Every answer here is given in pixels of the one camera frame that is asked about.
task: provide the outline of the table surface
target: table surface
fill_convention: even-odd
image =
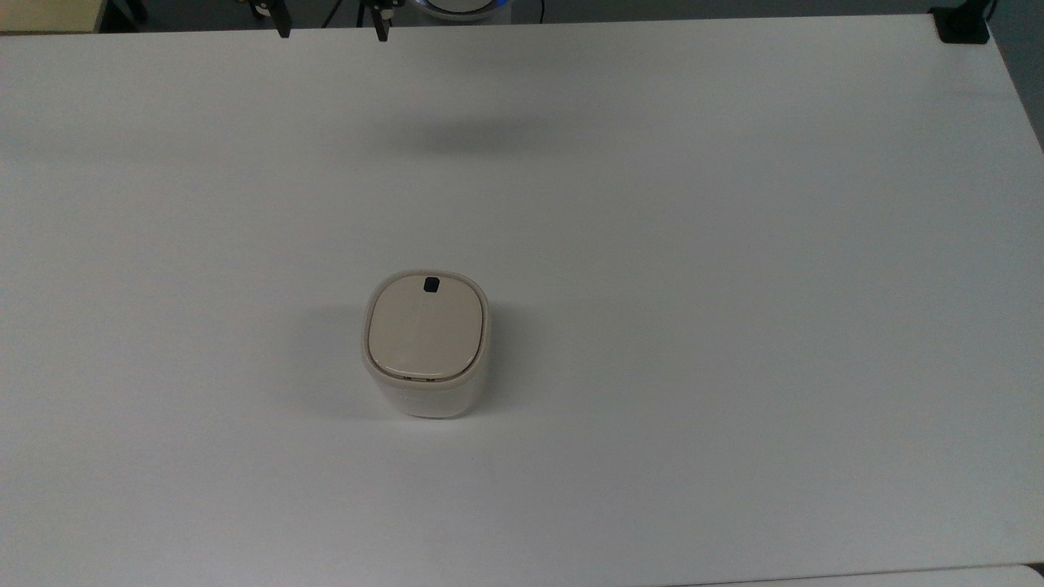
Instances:
[[[1044,156],[992,42],[392,37],[0,39],[11,585],[1044,560]],[[413,267],[490,297],[465,418],[359,358]]]
[[[97,32],[105,0],[3,0],[0,32]]]
[[[759,584],[740,584],[757,587]],[[930,570],[774,581],[772,587],[1044,587],[1026,566]]]

